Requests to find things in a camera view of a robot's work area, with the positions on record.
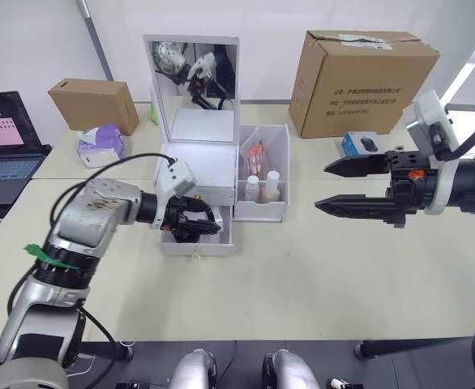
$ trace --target white label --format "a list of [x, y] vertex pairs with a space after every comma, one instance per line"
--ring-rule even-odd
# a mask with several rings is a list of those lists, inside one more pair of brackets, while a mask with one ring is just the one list
[[89, 152], [81, 152], [79, 156], [83, 160], [84, 166], [89, 169], [101, 168], [116, 160], [120, 160], [114, 150], [91, 150]]
[[392, 46], [384, 39], [364, 35], [338, 34], [344, 46], [371, 47], [373, 49], [392, 50]]

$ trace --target tissue box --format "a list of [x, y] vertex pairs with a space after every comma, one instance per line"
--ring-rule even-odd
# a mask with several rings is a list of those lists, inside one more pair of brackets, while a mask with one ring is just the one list
[[114, 124], [82, 133], [77, 152], [87, 168], [100, 168], [125, 156], [121, 133]]
[[362, 156], [367, 154], [383, 154], [382, 146], [375, 132], [348, 132], [342, 139], [342, 148], [346, 156]]

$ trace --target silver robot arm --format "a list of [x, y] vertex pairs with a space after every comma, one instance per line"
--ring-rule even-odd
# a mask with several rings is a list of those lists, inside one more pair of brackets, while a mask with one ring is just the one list
[[[48, 373], [60, 370], [44, 369], [48, 360], [59, 367], [73, 362], [84, 330], [81, 309], [89, 284], [118, 225], [147, 223], [152, 229], [171, 231], [177, 242], [196, 242], [200, 235], [218, 233], [212, 209], [200, 199], [183, 196], [195, 184], [180, 160], [160, 171], [155, 194], [110, 179], [87, 182], [83, 193], [64, 207], [44, 247], [26, 249], [37, 257], [35, 271], [20, 289], [0, 338], [0, 387], [17, 388], [13, 372], [19, 369], [30, 370], [33, 378], [19, 376], [19, 387], [27, 382], [49, 385]], [[208, 220], [189, 220], [183, 212], [205, 212]]]

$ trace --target metal pole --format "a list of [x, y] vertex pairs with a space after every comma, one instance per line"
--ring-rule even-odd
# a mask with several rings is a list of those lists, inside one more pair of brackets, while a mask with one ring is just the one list
[[90, 10], [88, 9], [86, 0], [75, 0], [75, 3], [77, 4], [79, 11], [84, 18], [86, 29], [90, 34], [93, 47], [95, 47], [97, 57], [101, 62], [102, 70], [105, 72], [106, 79], [109, 81], [113, 81], [113, 76], [111, 74], [111, 70], [109, 69], [108, 60], [106, 59], [105, 52], [102, 49], [101, 41], [99, 40], [99, 36], [97, 35], [97, 30], [95, 29], [95, 25], [93, 24], [92, 16], [90, 15]]

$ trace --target computer mouse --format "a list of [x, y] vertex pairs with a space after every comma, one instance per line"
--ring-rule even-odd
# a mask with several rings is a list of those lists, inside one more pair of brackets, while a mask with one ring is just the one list
[[364, 145], [364, 148], [368, 151], [368, 152], [377, 152], [378, 151], [378, 148], [376, 147], [376, 145], [374, 144], [373, 142], [373, 139], [371, 138], [367, 138], [366, 136], [362, 137], [362, 139], [360, 139], [362, 141], [362, 144]]

